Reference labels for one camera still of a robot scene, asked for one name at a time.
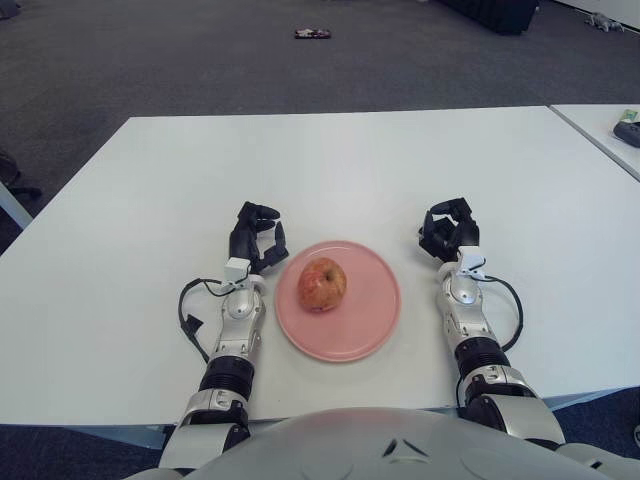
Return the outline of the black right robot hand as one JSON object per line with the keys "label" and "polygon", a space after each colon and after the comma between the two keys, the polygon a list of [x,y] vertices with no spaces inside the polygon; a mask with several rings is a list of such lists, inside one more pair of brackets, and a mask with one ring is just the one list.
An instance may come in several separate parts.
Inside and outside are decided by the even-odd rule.
{"label": "black right robot hand", "polygon": [[480,232],[465,198],[440,202],[425,214],[418,245],[443,262],[457,260],[461,246],[477,247]]}

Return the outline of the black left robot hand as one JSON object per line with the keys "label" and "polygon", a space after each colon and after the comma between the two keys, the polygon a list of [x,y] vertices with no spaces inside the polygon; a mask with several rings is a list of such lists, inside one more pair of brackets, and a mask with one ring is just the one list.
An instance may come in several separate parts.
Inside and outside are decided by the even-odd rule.
{"label": "black left robot hand", "polygon": [[[258,234],[270,230],[274,230],[275,244],[261,254]],[[248,260],[250,273],[260,275],[264,269],[275,266],[288,256],[280,213],[271,207],[246,201],[229,235],[229,257]]]}

